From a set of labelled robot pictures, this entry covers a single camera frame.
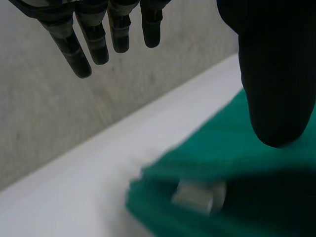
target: robot finger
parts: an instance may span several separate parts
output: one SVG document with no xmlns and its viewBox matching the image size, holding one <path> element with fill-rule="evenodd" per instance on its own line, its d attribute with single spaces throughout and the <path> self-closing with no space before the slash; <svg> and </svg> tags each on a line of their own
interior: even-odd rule
<svg viewBox="0 0 316 237">
<path fill-rule="evenodd" d="M 140 0 L 144 40 L 149 48 L 154 48 L 160 43 L 162 9 L 169 2 L 170 0 Z"/>
<path fill-rule="evenodd" d="M 108 7 L 108 0 L 87 0 L 76 2 L 76 17 L 95 64 L 108 62 L 109 53 L 105 41 L 102 20 Z"/>
<path fill-rule="evenodd" d="M 58 21 L 40 22 L 49 31 L 74 73 L 79 78 L 90 76 L 91 67 L 74 32 L 72 15 Z"/>
<path fill-rule="evenodd" d="M 129 14 L 137 6 L 139 0 L 109 0 L 108 16 L 113 48 L 117 53 L 129 49 Z"/>
</svg>

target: concrete wall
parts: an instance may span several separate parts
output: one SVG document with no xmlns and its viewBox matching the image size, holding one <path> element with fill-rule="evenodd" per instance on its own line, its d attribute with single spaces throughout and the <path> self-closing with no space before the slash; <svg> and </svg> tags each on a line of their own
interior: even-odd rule
<svg viewBox="0 0 316 237">
<path fill-rule="evenodd" d="M 131 14 L 130 50 L 113 50 L 77 78 L 46 30 L 0 1 L 0 189 L 237 51 L 215 0 L 173 0 L 163 12 L 159 47 L 148 49 L 140 9 Z"/>
</svg>

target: white object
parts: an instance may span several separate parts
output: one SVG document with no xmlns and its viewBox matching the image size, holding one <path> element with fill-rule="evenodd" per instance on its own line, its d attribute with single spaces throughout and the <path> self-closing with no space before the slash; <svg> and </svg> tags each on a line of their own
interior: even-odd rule
<svg viewBox="0 0 316 237">
<path fill-rule="evenodd" d="M 215 183 L 180 181 L 171 202 L 183 208 L 210 215 L 222 209 L 226 190 L 225 181 Z"/>
<path fill-rule="evenodd" d="M 125 210 L 129 181 L 240 89 L 235 55 L 4 190 L 0 237 L 150 236 Z"/>
</svg>

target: green towel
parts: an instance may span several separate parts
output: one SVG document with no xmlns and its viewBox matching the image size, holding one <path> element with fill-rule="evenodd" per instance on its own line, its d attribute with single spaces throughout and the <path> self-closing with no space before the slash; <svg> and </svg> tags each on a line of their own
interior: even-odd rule
<svg viewBox="0 0 316 237">
<path fill-rule="evenodd" d="M 254 134 L 247 99 L 231 103 L 131 183 L 127 209 L 157 237 L 316 236 L 316 118 L 284 149 Z M 180 180 L 225 180 L 223 209 L 205 215 L 172 203 Z"/>
</svg>

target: white surface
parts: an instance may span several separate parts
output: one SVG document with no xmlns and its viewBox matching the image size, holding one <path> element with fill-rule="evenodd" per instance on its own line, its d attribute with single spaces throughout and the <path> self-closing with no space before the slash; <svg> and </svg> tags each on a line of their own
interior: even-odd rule
<svg viewBox="0 0 316 237">
<path fill-rule="evenodd" d="M 9 187 L 0 237 L 148 236 L 125 211 L 130 179 L 240 89 L 233 56 Z"/>
</svg>

